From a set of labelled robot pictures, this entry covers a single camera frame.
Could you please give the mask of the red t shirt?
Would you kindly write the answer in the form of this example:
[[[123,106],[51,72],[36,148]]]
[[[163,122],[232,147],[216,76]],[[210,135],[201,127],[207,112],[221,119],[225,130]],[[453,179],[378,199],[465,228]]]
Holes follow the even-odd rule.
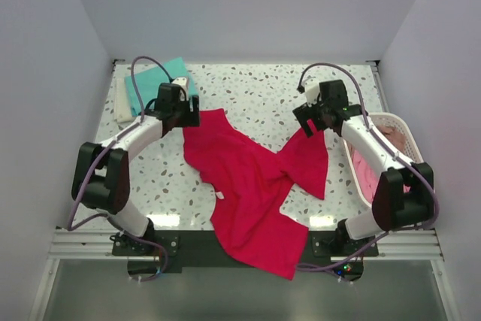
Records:
[[[328,173],[324,132],[299,129],[278,152],[236,130],[223,109],[202,111],[186,128],[184,159],[214,191],[210,222],[233,259],[287,280],[295,275],[308,228],[280,208],[294,185],[323,200]]]

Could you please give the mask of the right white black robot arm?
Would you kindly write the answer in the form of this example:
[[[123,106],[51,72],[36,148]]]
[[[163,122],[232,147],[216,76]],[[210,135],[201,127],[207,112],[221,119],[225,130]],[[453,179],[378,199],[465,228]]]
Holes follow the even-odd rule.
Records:
[[[352,255],[362,240],[407,226],[420,226],[436,214],[434,172],[414,162],[388,141],[360,104],[350,104],[342,80],[300,86],[306,102],[293,114],[307,136],[330,129],[353,145],[379,180],[371,209],[341,220],[326,242],[330,254]]]

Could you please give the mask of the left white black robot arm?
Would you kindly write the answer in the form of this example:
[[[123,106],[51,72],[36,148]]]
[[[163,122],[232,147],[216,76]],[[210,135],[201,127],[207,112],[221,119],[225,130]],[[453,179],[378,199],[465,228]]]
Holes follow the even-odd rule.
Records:
[[[199,97],[189,95],[189,79],[177,77],[159,85],[158,94],[133,123],[101,143],[81,145],[71,196],[74,206],[68,218],[68,230],[85,222],[73,224],[78,205],[97,211],[127,234],[129,246],[139,255],[151,253],[156,245],[153,222],[130,200],[130,162],[151,144],[175,128],[200,126]]]

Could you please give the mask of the folded teal t shirt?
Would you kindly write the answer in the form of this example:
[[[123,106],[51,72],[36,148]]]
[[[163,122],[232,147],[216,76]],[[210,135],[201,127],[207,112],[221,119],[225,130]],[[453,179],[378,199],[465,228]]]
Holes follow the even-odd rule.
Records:
[[[173,77],[189,78],[189,96],[198,95],[198,90],[192,75],[188,72],[186,64],[182,57],[177,57],[163,64],[167,72]],[[130,101],[132,114],[137,116],[141,112],[140,102],[133,87],[132,77],[128,75],[124,78],[126,82],[127,93]],[[153,68],[143,67],[142,71],[135,73],[135,81],[138,86],[142,102],[147,106],[147,102],[158,95],[160,83],[167,83],[168,77],[164,71],[158,66]]]

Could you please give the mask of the folded cream t shirt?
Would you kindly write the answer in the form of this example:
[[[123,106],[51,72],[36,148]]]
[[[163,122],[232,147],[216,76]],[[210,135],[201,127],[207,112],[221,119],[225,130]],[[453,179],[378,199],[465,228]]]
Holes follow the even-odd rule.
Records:
[[[132,114],[125,79],[121,77],[115,77],[113,81],[115,85],[113,118],[118,123],[131,122],[135,119],[135,115]]]

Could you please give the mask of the white plastic laundry basket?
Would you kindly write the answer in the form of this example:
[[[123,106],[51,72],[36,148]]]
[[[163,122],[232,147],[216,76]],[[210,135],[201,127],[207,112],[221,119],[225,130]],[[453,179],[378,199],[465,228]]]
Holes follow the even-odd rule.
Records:
[[[397,128],[401,133],[403,133],[406,136],[406,146],[405,146],[405,152],[403,154],[411,158],[415,163],[423,162],[422,155],[419,151],[419,148],[417,147],[417,144],[414,140],[412,133],[409,130],[409,127],[400,117],[391,113],[380,112],[380,113],[371,113],[371,119],[374,122],[374,125],[376,127],[377,126],[394,126],[395,128]],[[362,191],[360,190],[360,186],[358,184],[358,180],[355,175],[354,166],[352,164],[352,155],[354,153],[354,150],[356,150],[356,148],[354,148],[354,146],[351,145],[346,140],[343,140],[343,147],[344,147],[346,156],[348,158],[349,168],[351,169],[351,172],[352,172],[353,183],[355,184],[357,193],[359,194],[359,197],[362,203],[364,203],[367,207],[371,208],[371,204],[368,204],[362,195]]]

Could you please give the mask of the beige t shirt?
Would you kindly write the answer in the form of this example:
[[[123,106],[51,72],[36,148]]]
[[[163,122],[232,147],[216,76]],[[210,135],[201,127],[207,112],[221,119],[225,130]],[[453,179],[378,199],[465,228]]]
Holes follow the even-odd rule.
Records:
[[[394,126],[377,126],[384,137],[400,152],[405,152],[406,136]]]

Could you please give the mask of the pink t shirt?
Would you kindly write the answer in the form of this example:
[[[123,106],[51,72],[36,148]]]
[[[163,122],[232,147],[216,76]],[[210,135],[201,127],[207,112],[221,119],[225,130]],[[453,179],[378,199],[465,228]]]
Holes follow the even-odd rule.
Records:
[[[372,204],[380,177],[357,150],[354,150],[352,155],[352,164],[362,195],[368,204]]]

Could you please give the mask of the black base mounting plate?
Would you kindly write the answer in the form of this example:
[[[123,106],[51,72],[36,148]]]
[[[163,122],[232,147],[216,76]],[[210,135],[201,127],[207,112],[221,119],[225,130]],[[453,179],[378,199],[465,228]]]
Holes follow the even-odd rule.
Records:
[[[335,252],[330,248],[333,240],[333,231],[310,231],[298,260],[302,270],[330,266],[355,253],[349,261],[329,271],[342,280],[355,281],[363,274],[364,262],[380,254],[373,238],[350,241]],[[212,231],[156,230],[154,242],[163,246],[163,251],[119,232],[111,235],[110,241],[113,243],[111,254],[127,258],[127,270],[132,277],[181,273],[185,268],[248,267],[248,264],[229,256]]]

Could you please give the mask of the aluminium frame rail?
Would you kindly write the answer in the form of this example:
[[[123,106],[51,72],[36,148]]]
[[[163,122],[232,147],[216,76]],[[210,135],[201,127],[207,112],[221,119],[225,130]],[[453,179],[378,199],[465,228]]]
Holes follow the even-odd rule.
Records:
[[[113,229],[79,229],[54,232],[50,259],[112,259]],[[377,242],[379,255],[375,261],[443,261],[443,252],[435,231],[402,231]]]

